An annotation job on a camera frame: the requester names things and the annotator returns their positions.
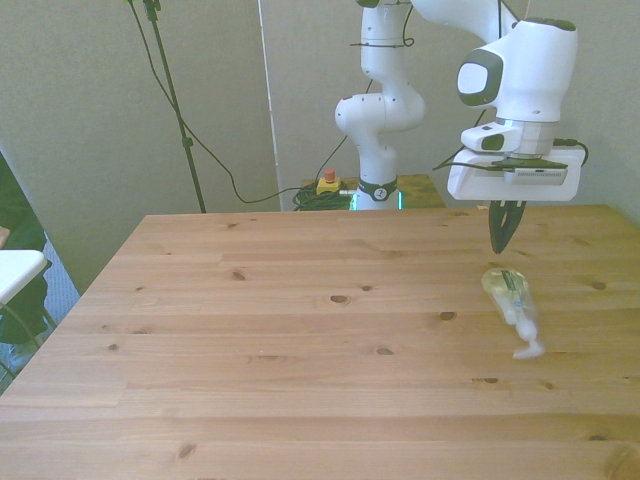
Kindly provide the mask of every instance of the wood knot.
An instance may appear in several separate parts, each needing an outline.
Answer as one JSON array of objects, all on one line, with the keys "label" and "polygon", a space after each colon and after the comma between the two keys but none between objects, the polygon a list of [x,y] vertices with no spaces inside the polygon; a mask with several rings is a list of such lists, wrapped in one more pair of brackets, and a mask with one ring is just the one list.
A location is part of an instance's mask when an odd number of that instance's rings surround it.
[{"label": "wood knot", "polygon": [[582,245],[583,247],[590,247],[591,244],[589,242],[587,242],[586,240],[580,238],[580,237],[576,237],[574,235],[569,237],[571,240],[573,240],[573,243],[576,243],[578,245]]},{"label": "wood knot", "polygon": [[180,460],[184,460],[185,458],[190,457],[196,451],[196,447],[197,447],[197,445],[195,445],[193,443],[186,444],[178,452],[178,458]]},{"label": "wood knot", "polygon": [[396,260],[398,258],[404,257],[404,253],[399,252],[397,250],[385,250],[380,252],[380,254],[382,255],[382,258],[384,258],[385,260]]},{"label": "wood knot", "polygon": [[331,297],[331,301],[333,303],[345,304],[345,303],[349,303],[349,297],[345,297],[344,295],[334,295]]},{"label": "wood knot", "polygon": [[453,320],[454,318],[456,318],[456,312],[442,312],[440,314],[440,320],[444,320],[445,322]]}]

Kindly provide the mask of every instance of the wood grain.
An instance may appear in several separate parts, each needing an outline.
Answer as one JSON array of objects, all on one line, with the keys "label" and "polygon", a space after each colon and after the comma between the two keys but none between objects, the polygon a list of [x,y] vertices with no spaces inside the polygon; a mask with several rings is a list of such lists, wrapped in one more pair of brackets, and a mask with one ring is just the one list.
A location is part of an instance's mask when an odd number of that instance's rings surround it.
[{"label": "wood grain", "polygon": [[[0,397],[0,479],[640,478],[640,231],[607,207],[147,217]],[[548,353],[484,293],[529,280]]]}]

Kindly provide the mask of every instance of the black cable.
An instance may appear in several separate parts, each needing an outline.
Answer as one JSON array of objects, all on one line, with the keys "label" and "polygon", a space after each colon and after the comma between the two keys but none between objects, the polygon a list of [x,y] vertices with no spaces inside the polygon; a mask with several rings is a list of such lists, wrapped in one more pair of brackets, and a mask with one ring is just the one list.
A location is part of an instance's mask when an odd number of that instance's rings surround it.
[{"label": "black cable", "polygon": [[[480,121],[482,120],[482,117],[484,117],[484,114],[485,114],[485,113],[487,113],[487,111],[486,111],[486,110],[483,110],[483,111],[480,113],[480,116],[478,117],[478,120],[476,120],[476,123],[475,123],[475,125],[473,126],[473,128],[475,128],[475,127],[477,127],[478,125],[480,125]],[[449,158],[447,158],[447,159],[446,159],[444,162],[442,162],[440,165],[438,165],[437,167],[434,167],[434,168],[433,168],[433,171],[435,172],[436,170],[441,170],[441,169],[443,169],[443,168],[445,168],[445,167],[448,167],[448,166],[450,166],[450,165],[453,165],[453,164],[449,163],[449,161],[450,161],[450,160],[453,160],[453,159],[456,157],[456,155],[458,155],[462,150],[464,150],[464,145],[463,145],[462,147],[460,147],[460,148],[456,151],[456,153],[454,153],[453,155],[451,155]]]},{"label": "black cable", "polygon": [[415,38],[407,38],[407,25],[409,24],[409,19],[411,18],[411,14],[413,13],[413,5],[409,9],[409,13],[407,14],[407,18],[404,21],[404,27],[402,28],[402,43],[405,47],[413,47],[416,43]]},{"label": "black cable", "polygon": [[13,373],[11,371],[11,369],[4,364],[4,362],[0,361],[0,367],[2,367],[2,369],[5,372],[7,372],[7,375],[9,375],[11,377],[11,380],[15,380],[16,379],[15,373]]},{"label": "black cable", "polygon": [[33,332],[31,331],[31,328],[29,328],[29,326],[27,325],[27,323],[22,319],[22,317],[20,315],[18,315],[18,313],[13,310],[9,305],[7,305],[6,303],[2,303],[0,302],[0,310],[6,310],[7,313],[9,313],[9,315],[11,315],[14,320],[16,322],[18,322],[18,324],[20,325],[20,327],[24,330],[24,332],[27,334],[27,336],[29,337],[29,340],[37,347],[40,348],[40,344],[36,341],[36,336],[33,334]]},{"label": "black cable", "polygon": [[[391,3],[389,5],[401,5],[404,2],[396,2]],[[402,28],[402,45],[370,45],[368,43],[350,43],[351,47],[372,47],[372,48],[402,48],[402,47],[413,47],[416,43],[415,38],[407,38],[407,25],[409,24],[409,19],[411,18],[411,14],[413,13],[413,5],[409,9],[409,13],[407,13],[407,18],[404,20],[404,27]]]},{"label": "black cable", "polygon": [[[371,80],[371,81],[369,82],[369,85],[367,86],[367,90],[364,92],[364,93],[365,93],[365,95],[366,95],[367,93],[369,93],[369,90],[371,90],[371,86],[372,86],[372,85],[373,85],[373,80]],[[345,135],[345,136],[344,136],[344,138],[342,139],[342,141],[340,142],[340,144],[338,144],[338,146],[333,150],[333,152],[331,152],[331,155],[329,155],[329,158],[327,158],[327,159],[324,161],[324,163],[322,164],[322,166],[318,169],[318,173],[316,173],[316,179],[315,179],[316,181],[318,181],[318,178],[320,178],[320,174],[322,173],[322,169],[323,169],[324,167],[326,167],[327,163],[329,163],[329,161],[333,158],[333,156],[336,154],[336,152],[337,152],[338,150],[340,150],[340,147],[342,147],[342,145],[344,145],[344,142],[346,142],[346,141],[347,141],[347,138],[349,138],[349,136],[348,136],[348,135]]]},{"label": "black cable", "polygon": [[556,138],[553,141],[554,147],[580,147],[584,150],[584,160],[582,161],[581,167],[584,167],[589,161],[589,147],[587,147],[584,143],[579,142],[573,138]]},{"label": "black cable", "polygon": [[[293,198],[293,204],[296,205],[294,211],[342,210],[348,208],[351,204],[352,197],[350,195],[341,195],[340,191],[323,192],[320,195],[316,194],[317,186],[318,182],[314,181],[300,189]],[[346,190],[347,188],[346,183],[340,183],[341,190]]]},{"label": "black cable", "polygon": [[446,165],[438,165],[436,168],[434,168],[434,170],[440,170],[440,169],[445,168],[445,167],[468,167],[468,168],[475,168],[476,170],[485,170],[487,172],[502,172],[502,171],[504,171],[504,168],[502,168],[502,167],[485,167],[483,165],[474,165],[472,163],[459,163],[459,162],[451,162],[451,163],[447,163]]},{"label": "black cable", "polygon": [[164,93],[164,96],[166,97],[167,101],[169,102],[169,105],[171,105],[171,107],[173,108],[173,110],[176,113],[176,115],[179,116],[179,119],[182,121],[182,124],[184,125],[185,129],[191,134],[193,139],[227,173],[227,175],[229,176],[229,178],[231,180],[231,186],[233,187],[233,192],[235,193],[236,197],[244,204],[253,204],[253,203],[260,203],[260,202],[264,202],[266,200],[270,200],[270,199],[272,199],[274,197],[277,197],[281,193],[289,192],[289,191],[292,191],[292,190],[300,190],[300,188],[287,188],[287,189],[279,191],[278,193],[275,193],[273,195],[269,195],[268,197],[261,198],[259,200],[245,200],[244,198],[242,198],[242,196],[238,192],[238,189],[236,188],[236,182],[235,182],[235,177],[233,176],[233,173],[231,173],[231,171],[227,168],[227,166],[224,163],[222,163],[222,161],[198,138],[198,136],[193,132],[193,130],[191,130],[191,128],[189,127],[187,122],[184,121],[184,118],[182,118],[182,115],[180,114],[179,110],[176,108],[176,106],[174,105],[173,101],[171,100],[171,97],[169,96],[169,93],[167,93],[166,88],[162,84],[162,81],[160,80],[160,77],[158,76],[158,73],[156,72],[156,69],[155,69],[155,66],[154,66],[154,63],[153,63],[153,58],[151,57],[151,51],[149,49],[149,44],[147,42],[147,37],[146,37],[146,35],[144,33],[144,30],[142,29],[142,24],[140,23],[140,18],[138,17],[138,13],[136,12],[135,7],[133,6],[133,0],[128,0],[128,3],[129,3],[129,6],[131,7],[133,15],[134,15],[134,17],[136,19],[136,23],[138,24],[138,29],[140,30],[140,35],[142,36],[142,41],[144,43],[144,48],[145,48],[145,50],[147,52],[147,58],[149,59],[149,65],[151,66],[151,72],[153,73],[153,76],[156,79],[156,82],[160,86],[160,89],[162,90],[162,93]]}]

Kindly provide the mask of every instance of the green light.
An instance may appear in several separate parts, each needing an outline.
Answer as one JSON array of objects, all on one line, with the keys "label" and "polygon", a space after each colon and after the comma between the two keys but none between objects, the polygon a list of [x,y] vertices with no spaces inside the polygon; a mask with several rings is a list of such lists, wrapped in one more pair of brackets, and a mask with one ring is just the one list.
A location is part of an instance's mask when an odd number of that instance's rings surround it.
[{"label": "green light", "polygon": [[[354,212],[358,210],[358,193],[354,193],[351,196],[349,210]],[[398,210],[404,210],[404,194],[402,192],[398,192]]]}]

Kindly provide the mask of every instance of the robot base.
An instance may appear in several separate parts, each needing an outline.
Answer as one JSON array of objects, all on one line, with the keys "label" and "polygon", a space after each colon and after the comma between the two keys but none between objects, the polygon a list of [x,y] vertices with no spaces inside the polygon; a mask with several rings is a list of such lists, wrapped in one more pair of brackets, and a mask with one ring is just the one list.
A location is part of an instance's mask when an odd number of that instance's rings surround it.
[{"label": "robot base", "polygon": [[383,202],[374,201],[367,193],[360,189],[353,194],[350,210],[402,210],[403,195],[396,190]]}]

